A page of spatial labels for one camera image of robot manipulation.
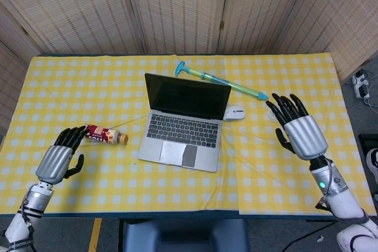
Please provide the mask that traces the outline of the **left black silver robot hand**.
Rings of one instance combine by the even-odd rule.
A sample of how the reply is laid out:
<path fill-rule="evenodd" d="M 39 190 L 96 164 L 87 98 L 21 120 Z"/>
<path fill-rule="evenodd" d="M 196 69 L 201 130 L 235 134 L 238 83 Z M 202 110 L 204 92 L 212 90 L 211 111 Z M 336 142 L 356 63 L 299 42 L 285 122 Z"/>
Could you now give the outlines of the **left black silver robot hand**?
<path fill-rule="evenodd" d="M 36 176 L 40 182 L 51 185 L 60 183 L 63 179 L 79 173 L 84 165 L 84 155 L 80 154 L 74 168 L 69 168 L 72 157 L 81 141 L 89 131 L 86 126 L 64 129 L 50 146 L 39 167 Z"/>

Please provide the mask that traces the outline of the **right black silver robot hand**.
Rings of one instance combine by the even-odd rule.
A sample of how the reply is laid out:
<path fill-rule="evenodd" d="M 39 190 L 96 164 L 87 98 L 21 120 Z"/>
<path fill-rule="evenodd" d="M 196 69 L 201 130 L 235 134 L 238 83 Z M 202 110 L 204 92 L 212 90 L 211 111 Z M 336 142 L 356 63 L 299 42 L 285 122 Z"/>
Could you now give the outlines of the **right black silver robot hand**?
<path fill-rule="evenodd" d="M 315 119 L 294 94 L 289 97 L 272 93 L 276 103 L 266 102 L 280 127 L 275 129 L 279 143 L 304 161 L 324 155 L 328 143 Z"/>

